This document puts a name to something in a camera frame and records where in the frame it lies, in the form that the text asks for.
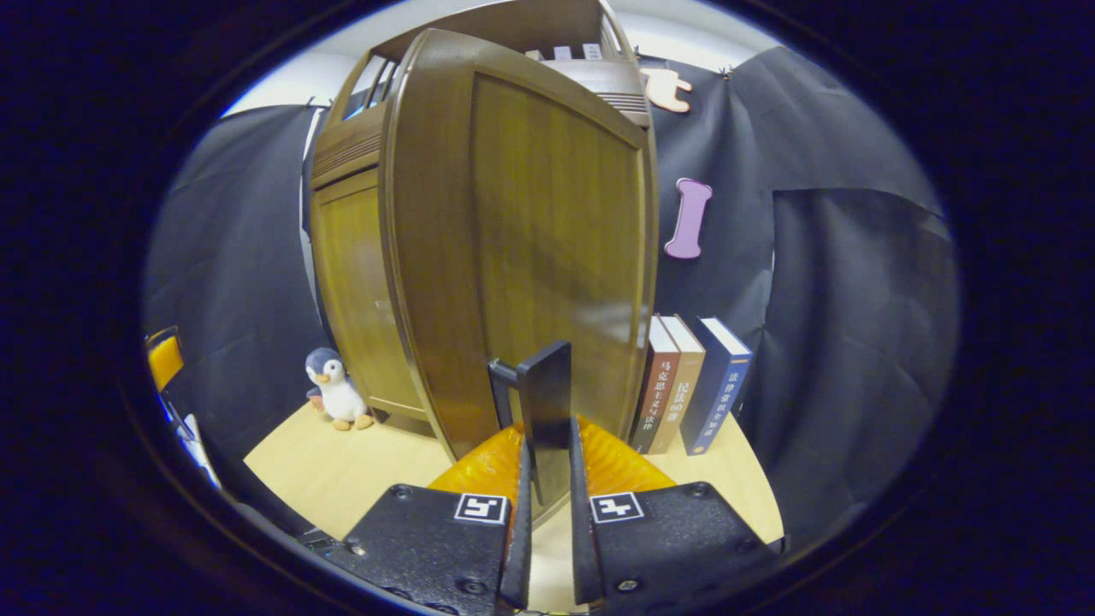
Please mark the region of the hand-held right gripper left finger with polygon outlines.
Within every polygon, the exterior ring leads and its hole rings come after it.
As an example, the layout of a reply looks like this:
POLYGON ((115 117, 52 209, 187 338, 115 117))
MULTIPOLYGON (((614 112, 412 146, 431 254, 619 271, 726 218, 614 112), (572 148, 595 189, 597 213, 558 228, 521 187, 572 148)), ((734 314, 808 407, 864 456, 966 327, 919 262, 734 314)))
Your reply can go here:
POLYGON ((512 615, 530 592, 531 466, 510 425, 430 486, 387 488, 325 559, 423 613, 512 615))

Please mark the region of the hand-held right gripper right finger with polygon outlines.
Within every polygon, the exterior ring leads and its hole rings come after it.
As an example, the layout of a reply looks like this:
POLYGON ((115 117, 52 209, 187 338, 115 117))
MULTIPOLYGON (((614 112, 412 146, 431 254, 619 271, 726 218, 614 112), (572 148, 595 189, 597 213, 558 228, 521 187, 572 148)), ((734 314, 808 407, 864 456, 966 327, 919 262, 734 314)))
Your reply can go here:
POLYGON ((572 578, 593 615, 711 611, 783 556, 707 481, 595 493, 595 449, 615 444, 570 418, 572 578))

